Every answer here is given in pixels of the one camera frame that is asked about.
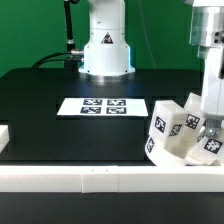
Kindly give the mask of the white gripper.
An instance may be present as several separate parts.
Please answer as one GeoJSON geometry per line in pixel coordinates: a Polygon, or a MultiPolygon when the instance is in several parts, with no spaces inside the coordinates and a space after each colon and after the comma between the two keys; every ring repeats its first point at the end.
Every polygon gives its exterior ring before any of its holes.
{"type": "Polygon", "coordinates": [[[224,48],[200,47],[198,55],[205,60],[201,94],[201,113],[207,119],[205,134],[218,138],[224,119],[224,48]]]}

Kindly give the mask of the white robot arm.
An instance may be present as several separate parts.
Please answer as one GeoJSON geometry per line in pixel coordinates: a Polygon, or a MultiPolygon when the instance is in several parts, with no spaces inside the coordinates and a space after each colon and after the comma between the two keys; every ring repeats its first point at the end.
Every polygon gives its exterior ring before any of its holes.
{"type": "MultiPolygon", "coordinates": [[[[90,76],[119,77],[133,73],[125,41],[124,0],[88,0],[90,38],[79,71],[90,76]]],[[[205,60],[201,114],[205,134],[217,138],[224,121],[224,0],[183,0],[192,7],[190,43],[205,60]]]]}

